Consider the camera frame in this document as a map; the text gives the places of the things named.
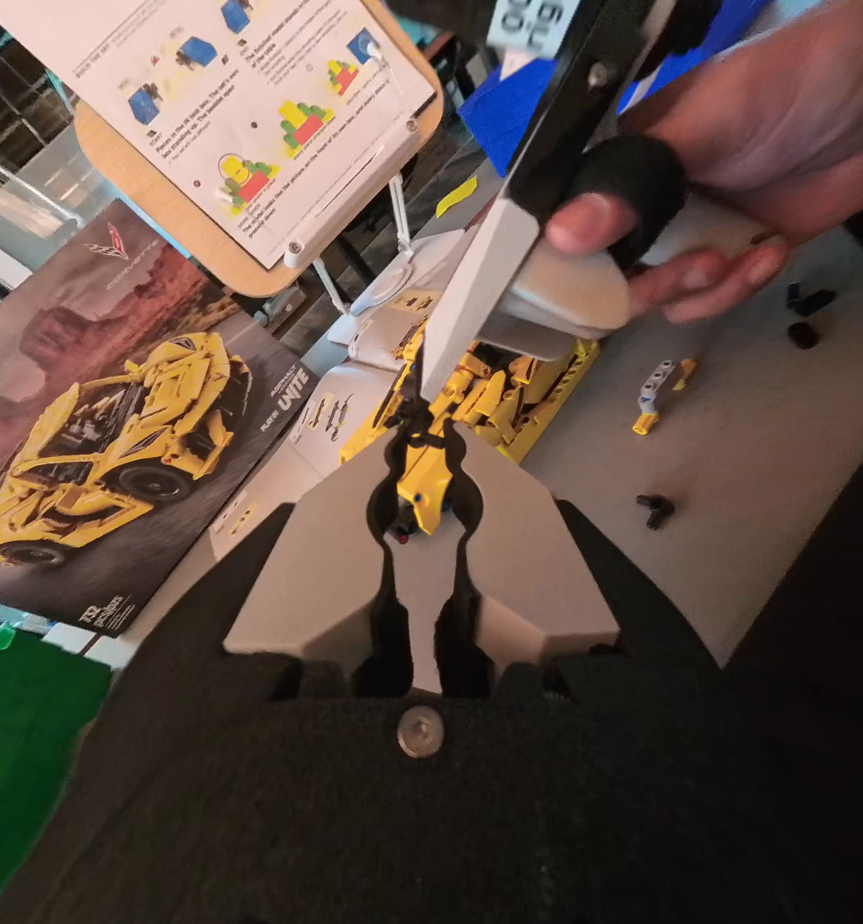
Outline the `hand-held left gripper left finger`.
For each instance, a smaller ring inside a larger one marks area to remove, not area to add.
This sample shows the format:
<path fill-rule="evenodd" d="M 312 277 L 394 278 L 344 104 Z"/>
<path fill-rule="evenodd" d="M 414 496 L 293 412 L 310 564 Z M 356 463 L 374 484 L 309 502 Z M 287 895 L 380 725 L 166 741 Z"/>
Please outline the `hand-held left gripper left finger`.
<path fill-rule="evenodd" d="M 354 687 L 404 686 L 404 607 L 386 541 L 403 467 L 404 431 L 393 428 L 302 496 L 227 652 L 336 664 Z"/>

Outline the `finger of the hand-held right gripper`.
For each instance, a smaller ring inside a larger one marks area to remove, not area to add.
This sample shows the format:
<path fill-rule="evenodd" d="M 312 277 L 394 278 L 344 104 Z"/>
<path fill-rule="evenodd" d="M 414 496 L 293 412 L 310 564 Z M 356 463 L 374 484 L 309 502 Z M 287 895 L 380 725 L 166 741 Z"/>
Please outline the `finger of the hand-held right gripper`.
<path fill-rule="evenodd" d="M 540 236 L 538 220 L 515 202 L 492 203 L 425 326 L 424 401 L 437 399 Z"/>

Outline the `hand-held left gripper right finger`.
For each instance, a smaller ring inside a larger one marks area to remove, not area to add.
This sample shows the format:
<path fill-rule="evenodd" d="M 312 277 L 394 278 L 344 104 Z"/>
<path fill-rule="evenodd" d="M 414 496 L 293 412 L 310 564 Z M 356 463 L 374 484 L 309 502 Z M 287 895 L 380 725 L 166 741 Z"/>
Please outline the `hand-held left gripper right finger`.
<path fill-rule="evenodd" d="M 451 511 L 464 529 L 442 612 L 442 686 L 495 687 L 610 648 L 620 627 L 550 491 L 464 424 L 447 423 Z"/>

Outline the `yellow toy brick car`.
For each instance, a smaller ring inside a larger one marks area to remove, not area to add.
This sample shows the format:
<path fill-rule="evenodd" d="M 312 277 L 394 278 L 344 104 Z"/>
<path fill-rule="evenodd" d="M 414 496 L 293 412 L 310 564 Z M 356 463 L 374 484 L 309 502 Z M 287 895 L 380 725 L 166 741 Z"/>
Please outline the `yellow toy brick car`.
<path fill-rule="evenodd" d="M 399 513 L 390 532 L 401 543 L 432 535 L 451 507 L 444 424 L 463 423 L 486 444 L 520 463 L 553 422 L 599 355 L 599 342 L 576 338 L 558 359 L 475 341 L 429 406 L 430 443 L 411 446 L 398 482 Z"/>

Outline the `small black connector piece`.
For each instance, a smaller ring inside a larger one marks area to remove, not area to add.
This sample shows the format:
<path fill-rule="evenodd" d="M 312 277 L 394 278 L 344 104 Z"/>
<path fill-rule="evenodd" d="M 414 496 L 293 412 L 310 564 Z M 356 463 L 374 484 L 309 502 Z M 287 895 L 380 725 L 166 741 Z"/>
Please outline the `small black connector piece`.
<path fill-rule="evenodd" d="M 427 409 L 406 413 L 401 410 L 396 415 L 396 441 L 408 448 L 444 450 L 447 442 L 442 433 L 433 433 L 435 418 Z"/>

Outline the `grey desk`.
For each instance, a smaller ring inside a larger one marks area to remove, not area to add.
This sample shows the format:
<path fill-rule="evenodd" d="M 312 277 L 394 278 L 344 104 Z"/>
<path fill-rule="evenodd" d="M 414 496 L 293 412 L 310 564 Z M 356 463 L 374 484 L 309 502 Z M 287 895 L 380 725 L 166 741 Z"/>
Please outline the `grey desk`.
<path fill-rule="evenodd" d="M 786 307 L 791 283 L 838 295 L 801 318 Z M 797 321 L 817 346 L 792 345 Z M 697 368 L 637 435 L 640 388 L 666 359 Z M 724 664 L 862 463 L 863 250 L 838 228 L 717 319 L 648 316 L 609 337 L 523 466 L 653 579 Z M 635 501 L 653 493 L 676 507 L 659 530 Z"/>

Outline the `person's right hand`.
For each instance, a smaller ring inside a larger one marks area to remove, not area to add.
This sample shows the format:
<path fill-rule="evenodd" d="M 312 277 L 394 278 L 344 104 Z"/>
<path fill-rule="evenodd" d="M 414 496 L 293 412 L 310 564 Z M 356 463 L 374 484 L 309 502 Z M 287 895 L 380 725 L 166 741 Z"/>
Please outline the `person's right hand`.
<path fill-rule="evenodd" d="M 733 260 L 697 249 L 633 276 L 630 317 L 730 310 L 863 210 L 863 1 L 825 2 L 695 68 L 621 127 L 665 142 L 692 184 L 773 233 Z"/>

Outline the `white board stand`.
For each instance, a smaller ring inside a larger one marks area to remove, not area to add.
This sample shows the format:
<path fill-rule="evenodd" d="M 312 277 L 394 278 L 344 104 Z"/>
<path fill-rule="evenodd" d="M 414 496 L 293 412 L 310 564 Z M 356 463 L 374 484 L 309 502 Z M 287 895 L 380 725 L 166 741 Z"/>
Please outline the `white board stand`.
<path fill-rule="evenodd" d="M 476 193 L 436 218 L 438 201 L 472 175 L 478 180 Z M 324 375 L 348 358 L 352 339 L 377 311 L 429 307 L 432 294 L 444 289 L 456 262 L 464 255 L 472 238 L 468 229 L 489 205 L 499 182 L 500 177 L 487 159 L 479 164 L 469 158 L 447 163 L 414 201 L 406 204 L 407 218 L 427 218 L 411 238 L 410 247 L 388 251 L 388 259 L 375 272 L 375 278 L 354 298 L 342 295 L 341 286 L 332 283 L 331 291 L 320 296 L 284 343 L 289 346 L 294 336 L 300 336 L 300 358 L 317 375 Z"/>

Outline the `blue plastic bin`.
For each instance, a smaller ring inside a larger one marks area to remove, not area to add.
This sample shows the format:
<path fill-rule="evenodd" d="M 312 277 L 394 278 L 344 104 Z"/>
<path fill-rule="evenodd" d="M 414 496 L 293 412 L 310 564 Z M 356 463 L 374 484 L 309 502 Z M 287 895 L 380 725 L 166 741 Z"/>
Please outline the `blue plastic bin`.
<path fill-rule="evenodd" d="M 702 44 L 685 54 L 669 55 L 651 77 L 632 83 L 622 96 L 618 112 L 738 44 L 770 5 L 770 1 L 722 2 Z M 461 120 L 500 177 L 506 175 L 556 66 L 554 60 L 532 58 L 504 75 L 501 65 L 459 109 Z"/>

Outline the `yellow sticky note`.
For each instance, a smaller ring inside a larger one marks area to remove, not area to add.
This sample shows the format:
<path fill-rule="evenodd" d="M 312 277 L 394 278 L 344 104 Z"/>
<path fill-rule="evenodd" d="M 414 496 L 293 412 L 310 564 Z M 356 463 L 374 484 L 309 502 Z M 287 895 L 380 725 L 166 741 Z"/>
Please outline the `yellow sticky note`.
<path fill-rule="evenodd" d="M 450 209 L 469 199 L 476 193 L 477 186 L 478 180 L 476 175 L 472 175 L 469 179 L 463 181 L 458 187 L 454 188 L 438 201 L 435 209 L 435 217 L 443 217 Z"/>

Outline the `open instruction booklet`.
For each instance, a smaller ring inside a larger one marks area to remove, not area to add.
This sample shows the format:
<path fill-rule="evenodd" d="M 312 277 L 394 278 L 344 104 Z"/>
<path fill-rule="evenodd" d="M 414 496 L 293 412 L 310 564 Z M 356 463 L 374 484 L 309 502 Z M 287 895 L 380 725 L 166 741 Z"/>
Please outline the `open instruction booklet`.
<path fill-rule="evenodd" d="M 339 468 L 345 445 L 370 425 L 402 367 L 402 342 L 434 311 L 444 283 L 411 284 L 358 316 L 341 317 L 304 355 L 319 377 L 306 406 L 208 531 L 222 560 L 286 502 L 296 502 Z"/>

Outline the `toy car set box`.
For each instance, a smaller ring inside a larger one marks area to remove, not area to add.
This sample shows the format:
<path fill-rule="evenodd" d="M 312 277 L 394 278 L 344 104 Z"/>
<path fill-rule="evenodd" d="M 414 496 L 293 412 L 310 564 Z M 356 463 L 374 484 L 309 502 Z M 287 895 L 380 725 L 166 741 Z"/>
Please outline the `toy car set box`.
<path fill-rule="evenodd" d="M 0 605 L 120 635 L 316 380 L 110 204 L 0 303 Z"/>

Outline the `printed instruction sheet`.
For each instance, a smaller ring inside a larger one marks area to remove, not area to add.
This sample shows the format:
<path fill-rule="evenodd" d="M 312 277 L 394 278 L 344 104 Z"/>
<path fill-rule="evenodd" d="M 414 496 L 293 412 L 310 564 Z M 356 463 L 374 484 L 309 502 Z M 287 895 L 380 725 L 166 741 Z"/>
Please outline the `printed instruction sheet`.
<path fill-rule="evenodd" d="M 435 98 L 363 2 L 0 2 L 0 26 L 265 270 Z"/>

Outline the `green plastic bin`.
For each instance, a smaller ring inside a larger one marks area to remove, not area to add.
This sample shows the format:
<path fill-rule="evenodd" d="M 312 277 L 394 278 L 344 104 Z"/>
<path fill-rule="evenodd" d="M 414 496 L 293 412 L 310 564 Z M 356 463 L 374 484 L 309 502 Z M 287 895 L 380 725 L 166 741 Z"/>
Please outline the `green plastic bin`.
<path fill-rule="evenodd" d="M 0 627 L 0 891 L 52 813 L 111 680 L 106 665 Z"/>

